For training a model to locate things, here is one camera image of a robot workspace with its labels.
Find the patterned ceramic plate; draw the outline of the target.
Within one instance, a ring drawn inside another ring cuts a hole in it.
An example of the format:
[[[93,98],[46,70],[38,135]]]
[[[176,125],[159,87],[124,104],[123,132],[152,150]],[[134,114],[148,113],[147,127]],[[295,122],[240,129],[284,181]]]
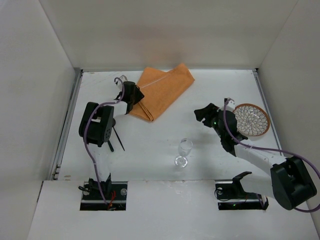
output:
[[[268,114],[257,105],[243,103],[236,106],[233,113],[237,121],[237,130],[245,136],[259,137],[270,128]]]

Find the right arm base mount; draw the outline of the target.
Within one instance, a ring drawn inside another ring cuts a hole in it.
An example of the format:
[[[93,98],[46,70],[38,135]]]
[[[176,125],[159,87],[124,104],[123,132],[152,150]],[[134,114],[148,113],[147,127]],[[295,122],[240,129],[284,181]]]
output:
[[[252,172],[242,172],[232,179],[217,180],[215,182],[214,196],[217,199],[219,211],[235,210],[262,210],[269,206],[267,197],[254,192],[246,192],[243,189],[241,180]]]

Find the clear wine glass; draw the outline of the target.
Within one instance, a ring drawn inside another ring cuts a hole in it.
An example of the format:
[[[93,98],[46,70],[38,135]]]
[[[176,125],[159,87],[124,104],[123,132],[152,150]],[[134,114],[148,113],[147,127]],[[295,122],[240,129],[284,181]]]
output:
[[[175,158],[174,164],[177,167],[185,168],[188,164],[187,156],[190,154],[193,142],[188,138],[183,138],[178,146],[178,156]]]

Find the black spoon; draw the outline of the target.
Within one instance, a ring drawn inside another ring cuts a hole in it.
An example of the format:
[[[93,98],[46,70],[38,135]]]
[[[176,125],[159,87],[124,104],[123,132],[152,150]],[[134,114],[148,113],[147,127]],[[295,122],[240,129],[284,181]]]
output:
[[[121,139],[120,139],[120,137],[119,137],[119,135],[118,135],[118,133],[117,133],[117,131],[116,131],[114,126],[113,126],[113,130],[114,130],[114,133],[115,133],[115,135],[116,135],[116,137],[117,137],[117,139],[118,139],[118,141],[120,143],[120,146],[122,147],[122,150],[125,151],[124,145],[123,145],[123,143],[122,143],[122,141],[121,141]]]

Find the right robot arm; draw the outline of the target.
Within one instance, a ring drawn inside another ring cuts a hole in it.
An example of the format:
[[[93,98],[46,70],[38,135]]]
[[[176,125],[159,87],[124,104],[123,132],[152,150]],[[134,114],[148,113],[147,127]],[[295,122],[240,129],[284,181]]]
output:
[[[194,111],[198,122],[215,130],[227,153],[251,163],[267,174],[267,177],[262,177],[244,171],[236,175],[232,179],[236,193],[239,196],[246,193],[265,195],[275,199],[286,210],[300,211],[300,204],[317,195],[317,188],[306,165],[313,169],[316,167],[295,153],[254,145],[238,130],[236,108],[234,100],[226,98],[223,107],[209,103]]]

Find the gold and black fork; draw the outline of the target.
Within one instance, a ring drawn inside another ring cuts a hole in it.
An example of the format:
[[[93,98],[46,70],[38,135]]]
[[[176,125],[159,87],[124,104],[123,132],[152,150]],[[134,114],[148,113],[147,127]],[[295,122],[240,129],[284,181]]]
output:
[[[113,146],[112,146],[111,142],[110,142],[110,141],[108,141],[107,143],[108,143],[108,146],[109,146],[110,151],[111,151],[111,152],[114,152],[115,150],[114,150],[114,148],[113,148]]]

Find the orange cloth placemat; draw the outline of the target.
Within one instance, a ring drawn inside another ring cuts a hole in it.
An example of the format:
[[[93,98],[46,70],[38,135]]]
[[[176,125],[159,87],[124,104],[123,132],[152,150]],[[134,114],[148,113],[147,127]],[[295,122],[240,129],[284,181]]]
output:
[[[144,98],[133,106],[132,116],[154,122],[195,81],[183,63],[168,72],[146,67],[137,82]]]

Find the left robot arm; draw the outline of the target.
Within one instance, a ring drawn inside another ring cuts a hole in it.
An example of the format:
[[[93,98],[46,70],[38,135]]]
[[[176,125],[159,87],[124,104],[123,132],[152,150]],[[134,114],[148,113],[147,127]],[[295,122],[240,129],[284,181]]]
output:
[[[90,152],[89,145],[92,144],[100,148],[104,143],[109,142],[115,122],[114,118],[129,114],[134,106],[145,97],[133,81],[123,81],[116,77],[114,83],[120,88],[119,94],[110,102],[100,104],[88,102],[78,129],[85,150],[92,161],[96,178],[96,180],[89,180],[89,193],[98,192],[104,202],[107,201],[110,194],[111,181],[109,178],[105,181],[101,180],[99,164]]]

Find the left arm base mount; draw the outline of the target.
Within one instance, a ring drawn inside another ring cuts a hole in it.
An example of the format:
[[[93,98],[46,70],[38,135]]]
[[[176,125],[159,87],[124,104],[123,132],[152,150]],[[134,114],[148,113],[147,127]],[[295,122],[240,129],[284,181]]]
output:
[[[82,192],[80,201],[81,211],[125,211],[127,206],[128,183],[126,181],[111,181],[111,176],[106,181],[98,182],[90,178],[83,185],[78,186]]]

